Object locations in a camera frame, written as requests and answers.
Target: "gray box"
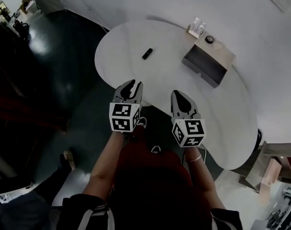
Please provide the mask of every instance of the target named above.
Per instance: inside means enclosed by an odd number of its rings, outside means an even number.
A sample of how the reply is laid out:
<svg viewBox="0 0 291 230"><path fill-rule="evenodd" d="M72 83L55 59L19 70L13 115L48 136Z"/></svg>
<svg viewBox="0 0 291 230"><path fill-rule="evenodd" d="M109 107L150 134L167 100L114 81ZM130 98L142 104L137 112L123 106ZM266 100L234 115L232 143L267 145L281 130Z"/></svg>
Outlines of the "gray box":
<svg viewBox="0 0 291 230"><path fill-rule="evenodd" d="M227 72L218 61L196 45L184 56L182 63L214 88L219 86Z"/></svg>

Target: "shoe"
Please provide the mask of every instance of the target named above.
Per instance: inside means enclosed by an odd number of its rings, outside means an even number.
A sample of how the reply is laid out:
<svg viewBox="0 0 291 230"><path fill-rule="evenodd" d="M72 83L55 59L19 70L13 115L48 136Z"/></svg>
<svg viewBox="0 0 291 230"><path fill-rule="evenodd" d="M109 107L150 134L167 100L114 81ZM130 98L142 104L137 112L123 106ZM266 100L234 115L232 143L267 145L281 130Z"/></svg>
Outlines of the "shoe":
<svg viewBox="0 0 291 230"><path fill-rule="evenodd" d="M75 166L75 163L74 163L74 160L73 160L72 152L69 151L69 150L66 150L66 151L64 151L63 154L64 154L64 157L65 157L65 160L67 160L69 162L71 170L75 170L76 166Z"/></svg>
<svg viewBox="0 0 291 230"><path fill-rule="evenodd" d="M158 154L161 151L160 146L154 146L151 150L152 153Z"/></svg>
<svg viewBox="0 0 291 230"><path fill-rule="evenodd" d="M145 118L145 117L141 117L141 118L139 119L139 122L138 122L137 125L140 125L140 126L142 126L143 128L146 128L146 118Z"/></svg>

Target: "person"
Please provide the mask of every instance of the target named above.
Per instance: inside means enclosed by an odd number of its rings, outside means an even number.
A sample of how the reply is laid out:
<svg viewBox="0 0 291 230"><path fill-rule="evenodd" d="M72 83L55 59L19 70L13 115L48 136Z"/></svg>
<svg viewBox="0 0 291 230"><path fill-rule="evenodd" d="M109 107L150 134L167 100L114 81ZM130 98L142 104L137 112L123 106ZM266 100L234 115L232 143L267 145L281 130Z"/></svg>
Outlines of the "person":
<svg viewBox="0 0 291 230"><path fill-rule="evenodd" d="M31 192L0 205L0 230L50 230L58 222L59 211L52 202L72 170L72 152L60 155L59 168Z"/></svg>
<svg viewBox="0 0 291 230"><path fill-rule="evenodd" d="M185 149L190 175L173 152L146 146L146 118L123 148L112 132L82 194L63 200L58 230L241 230L226 210L197 147Z"/></svg>
<svg viewBox="0 0 291 230"><path fill-rule="evenodd" d="M7 8L0 8L0 15L4 17L7 22L11 20L11 17L9 16L9 12Z"/></svg>

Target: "desk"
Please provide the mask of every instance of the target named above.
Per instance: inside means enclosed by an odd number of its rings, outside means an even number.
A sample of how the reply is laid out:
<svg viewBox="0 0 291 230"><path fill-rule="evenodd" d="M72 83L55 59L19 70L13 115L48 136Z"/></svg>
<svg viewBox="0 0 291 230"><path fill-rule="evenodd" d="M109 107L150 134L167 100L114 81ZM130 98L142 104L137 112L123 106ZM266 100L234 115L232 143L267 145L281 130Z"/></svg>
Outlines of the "desk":
<svg viewBox="0 0 291 230"><path fill-rule="evenodd" d="M248 159L255 146L256 115L234 68L214 89L181 63L194 42L195 38L184 29L168 23L130 21L113 28L100 41L95 66L101 78L114 88L131 79L141 81L142 99L168 115L172 115L172 91L186 93L205 119L207 137L203 145L219 166L235 169ZM143 60L149 48L153 52Z"/></svg>

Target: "shelf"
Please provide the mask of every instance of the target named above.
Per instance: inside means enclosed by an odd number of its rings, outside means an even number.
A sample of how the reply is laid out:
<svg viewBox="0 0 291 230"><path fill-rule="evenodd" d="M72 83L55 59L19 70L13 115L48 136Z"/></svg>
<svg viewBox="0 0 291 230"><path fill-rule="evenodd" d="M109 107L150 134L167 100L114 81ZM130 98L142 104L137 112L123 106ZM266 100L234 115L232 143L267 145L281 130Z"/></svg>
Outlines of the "shelf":
<svg viewBox="0 0 291 230"><path fill-rule="evenodd" d="M286 177L279 177L279 181L291 184L291 179Z"/></svg>
<svg viewBox="0 0 291 230"><path fill-rule="evenodd" d="M263 145L265 156L291 157L291 143L266 143Z"/></svg>
<svg viewBox="0 0 291 230"><path fill-rule="evenodd" d="M282 165L279 176L291 178L291 165L287 157L277 157Z"/></svg>

